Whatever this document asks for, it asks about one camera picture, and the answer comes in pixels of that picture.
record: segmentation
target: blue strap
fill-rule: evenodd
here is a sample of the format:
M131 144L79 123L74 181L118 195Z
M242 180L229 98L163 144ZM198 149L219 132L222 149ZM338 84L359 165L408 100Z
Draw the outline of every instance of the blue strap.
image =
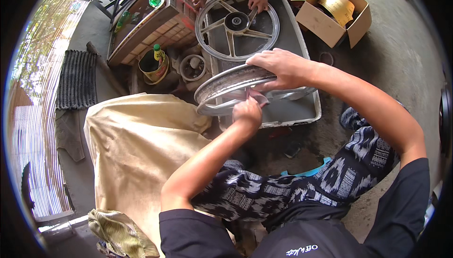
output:
M323 166L325 166L331 160L332 160L331 157L326 157L326 158L324 158L324 164L322 166L314 168L313 170L310 170L310 171L298 173L297 175L294 175L294 176L314 176L315 174L317 174L323 168ZM282 171L280 173L280 175L289 176L288 171Z

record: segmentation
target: gray doormat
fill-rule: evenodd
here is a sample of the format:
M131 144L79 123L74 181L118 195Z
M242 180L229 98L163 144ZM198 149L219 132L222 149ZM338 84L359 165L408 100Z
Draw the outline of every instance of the gray doormat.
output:
M67 50L57 90L56 108L80 109L97 104L96 54Z

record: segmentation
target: wheel spoke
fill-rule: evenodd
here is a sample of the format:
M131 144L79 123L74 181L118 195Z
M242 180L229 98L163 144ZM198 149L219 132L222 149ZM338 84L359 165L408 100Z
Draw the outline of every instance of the wheel spoke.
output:
M250 24L252 24L253 19L255 19L257 13L258 13L258 8L254 8L254 9L249 13L249 21L250 21Z
M225 18L219 19L218 21L209 24L205 28L201 29L201 34L205 34L208 31L211 31L212 29L216 29L219 26L222 26L225 22Z
M262 39L272 39L272 35L258 32L255 30L247 29L244 33L238 34L238 36L248 36L248 37L255 37L255 38L262 38Z
M229 4L227 4L223 0L218 1L218 3L221 4L224 8L226 8L229 12L239 12L237 9L235 9L232 6L230 6Z
M228 48L230 50L230 57L235 57L234 53L234 35L233 32L230 32L228 29L225 28L225 31L227 33L226 39L228 40Z

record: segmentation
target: patterned pants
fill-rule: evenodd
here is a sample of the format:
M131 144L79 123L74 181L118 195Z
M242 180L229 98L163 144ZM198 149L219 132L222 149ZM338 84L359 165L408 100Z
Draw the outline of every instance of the patterned pants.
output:
M245 171L239 161L228 160L192 205L227 221L264 221L307 200L338 207L351 204L392 171L399 156L353 108L339 120L355 132L317 174L259 176Z

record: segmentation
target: wooden stick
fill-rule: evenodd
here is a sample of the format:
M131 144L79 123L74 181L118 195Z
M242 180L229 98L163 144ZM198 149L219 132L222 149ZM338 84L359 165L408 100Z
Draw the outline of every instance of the wooden stick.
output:
M126 89L124 89L123 86L121 86L121 84L118 82L118 80L116 80L109 65L102 58L102 56L99 54L99 51L97 51L96 47L93 45L93 43L91 43L91 41L89 41L87 43L87 50L89 52L97 54L96 61L97 61L97 64L99 64L101 73L102 73L102 75L104 75L104 77L107 79L107 81L113 87L113 89L115 89L115 91L118 92L118 94L120 94L121 96L128 95Z
M139 93L138 72L139 72L139 62L138 62L138 60L135 60L134 65L132 66L132 70L130 71L130 74L129 74L129 93L131 95Z

